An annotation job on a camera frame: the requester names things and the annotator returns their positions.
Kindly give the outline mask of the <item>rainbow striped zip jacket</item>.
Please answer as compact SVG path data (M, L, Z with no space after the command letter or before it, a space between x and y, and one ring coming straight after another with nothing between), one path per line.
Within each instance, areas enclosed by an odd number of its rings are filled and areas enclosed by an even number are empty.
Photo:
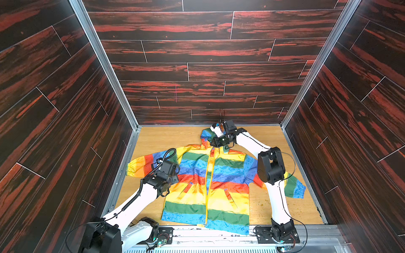
M214 128L204 129L201 144L176 149L178 183L165 197L163 221L199 225L240 235L250 231L250 188L268 186L257 174L257 155L213 147Z

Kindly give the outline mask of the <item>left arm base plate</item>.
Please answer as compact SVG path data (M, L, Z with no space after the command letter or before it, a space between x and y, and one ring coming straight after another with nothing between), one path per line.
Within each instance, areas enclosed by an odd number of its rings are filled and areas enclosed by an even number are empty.
M173 227L159 227L158 229L153 229L149 239L139 242L138 245L148 245L149 247L171 245L173 243L173 234Z

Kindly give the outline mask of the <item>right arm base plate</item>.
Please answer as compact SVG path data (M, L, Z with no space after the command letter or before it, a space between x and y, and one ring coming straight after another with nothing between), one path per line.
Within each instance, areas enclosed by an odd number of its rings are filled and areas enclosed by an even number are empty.
M298 244L300 238L295 227L256 226L253 229L259 244Z

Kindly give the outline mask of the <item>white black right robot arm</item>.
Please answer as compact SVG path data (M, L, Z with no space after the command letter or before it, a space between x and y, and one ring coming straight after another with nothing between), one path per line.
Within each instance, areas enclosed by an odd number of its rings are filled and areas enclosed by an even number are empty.
M252 137L245 129L223 132L220 127L211 128L215 136L211 144L222 147L231 142L238 144L257 157L259 179L265 184L272 207L271 234L274 241L287 242L296 234L284 191L286 172L282 152L271 148Z

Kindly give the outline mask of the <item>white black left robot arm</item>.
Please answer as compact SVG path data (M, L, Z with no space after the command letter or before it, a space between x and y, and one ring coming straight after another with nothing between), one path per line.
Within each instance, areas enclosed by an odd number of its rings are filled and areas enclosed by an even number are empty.
M85 232L80 243L79 253L123 253L139 242L152 238L158 223L145 218L139 224L129 225L150 203L163 193L169 193L171 185L178 182L174 172L158 172L141 180L139 189L121 206L102 218L85 223Z

